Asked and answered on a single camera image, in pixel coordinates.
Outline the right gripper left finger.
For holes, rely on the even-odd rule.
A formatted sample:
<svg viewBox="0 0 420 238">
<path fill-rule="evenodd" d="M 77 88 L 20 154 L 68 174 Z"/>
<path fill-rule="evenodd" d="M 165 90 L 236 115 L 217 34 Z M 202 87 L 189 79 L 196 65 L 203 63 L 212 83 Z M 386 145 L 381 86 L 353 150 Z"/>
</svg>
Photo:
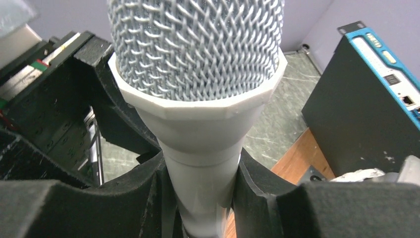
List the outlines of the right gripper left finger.
<svg viewBox="0 0 420 238">
<path fill-rule="evenodd" d="M 100 187 L 57 180 L 0 183 L 3 238 L 176 238 L 174 192 L 162 153 Z"/>
</svg>

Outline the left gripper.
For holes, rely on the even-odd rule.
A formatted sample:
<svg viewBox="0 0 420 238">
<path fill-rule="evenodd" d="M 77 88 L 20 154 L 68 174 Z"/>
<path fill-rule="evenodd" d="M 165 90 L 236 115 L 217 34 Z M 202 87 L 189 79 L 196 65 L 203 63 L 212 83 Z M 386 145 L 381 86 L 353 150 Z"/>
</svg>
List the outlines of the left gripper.
<svg viewBox="0 0 420 238">
<path fill-rule="evenodd" d="M 35 43 L 1 70 L 1 180 L 97 184 L 94 114 L 106 141 L 140 155 L 159 153 L 156 137 L 117 87 L 112 54 L 110 42 L 70 32 Z"/>
</svg>

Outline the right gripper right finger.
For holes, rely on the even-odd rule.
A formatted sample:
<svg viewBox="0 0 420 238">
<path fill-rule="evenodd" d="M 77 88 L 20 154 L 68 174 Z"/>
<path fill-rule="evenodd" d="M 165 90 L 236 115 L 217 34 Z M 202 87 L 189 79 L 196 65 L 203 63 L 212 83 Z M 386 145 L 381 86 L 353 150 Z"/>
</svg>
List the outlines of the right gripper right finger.
<svg viewBox="0 0 420 238">
<path fill-rule="evenodd" d="M 420 188 L 409 183 L 294 185 L 241 152 L 233 210 L 239 238 L 417 238 Z"/>
</svg>

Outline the white microphone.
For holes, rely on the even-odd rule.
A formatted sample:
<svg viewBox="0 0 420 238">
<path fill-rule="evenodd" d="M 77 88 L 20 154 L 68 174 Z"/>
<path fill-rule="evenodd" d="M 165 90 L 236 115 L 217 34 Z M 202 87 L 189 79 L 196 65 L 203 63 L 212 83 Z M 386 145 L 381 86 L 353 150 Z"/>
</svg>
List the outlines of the white microphone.
<svg viewBox="0 0 420 238">
<path fill-rule="evenodd" d="M 109 0 L 109 67 L 190 238 L 221 238 L 244 139 L 285 71 L 282 0 Z"/>
</svg>

